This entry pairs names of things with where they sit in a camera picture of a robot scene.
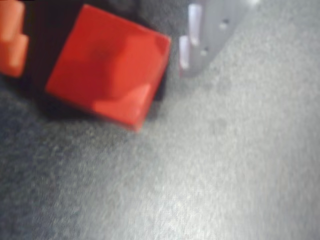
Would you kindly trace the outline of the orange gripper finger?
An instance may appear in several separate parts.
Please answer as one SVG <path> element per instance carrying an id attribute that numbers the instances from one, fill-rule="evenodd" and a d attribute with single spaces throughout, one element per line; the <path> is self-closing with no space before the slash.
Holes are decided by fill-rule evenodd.
<path id="1" fill-rule="evenodd" d="M 0 72 L 18 78 L 22 75 L 29 45 L 23 34 L 25 4 L 19 0 L 0 2 Z"/>

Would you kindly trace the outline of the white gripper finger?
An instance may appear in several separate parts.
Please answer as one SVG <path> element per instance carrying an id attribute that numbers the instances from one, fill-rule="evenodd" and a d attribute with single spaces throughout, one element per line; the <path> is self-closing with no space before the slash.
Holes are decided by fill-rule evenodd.
<path id="1" fill-rule="evenodd" d="M 221 51 L 258 0 L 193 0 L 187 8 L 187 32 L 178 39 L 179 74 L 195 77 Z"/>

